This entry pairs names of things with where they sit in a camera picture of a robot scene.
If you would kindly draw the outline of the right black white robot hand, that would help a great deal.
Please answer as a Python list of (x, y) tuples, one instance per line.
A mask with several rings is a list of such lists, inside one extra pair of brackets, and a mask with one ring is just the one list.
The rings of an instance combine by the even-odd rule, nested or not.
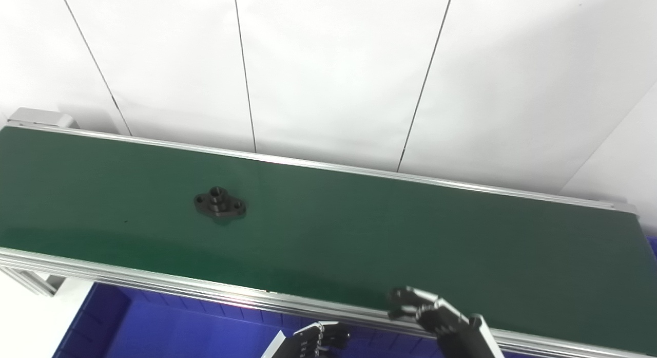
[(481, 314), (465, 316), (439, 295), (410, 286), (392, 288), (388, 299), (396, 305), (388, 318), (412, 318), (436, 337), (444, 357), (504, 356)]

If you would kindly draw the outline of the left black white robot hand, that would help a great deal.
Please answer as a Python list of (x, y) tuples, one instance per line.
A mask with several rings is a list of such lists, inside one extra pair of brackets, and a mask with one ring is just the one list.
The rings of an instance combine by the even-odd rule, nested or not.
[(261, 357), (338, 357), (350, 339), (347, 325), (318, 321), (291, 335), (277, 332)]

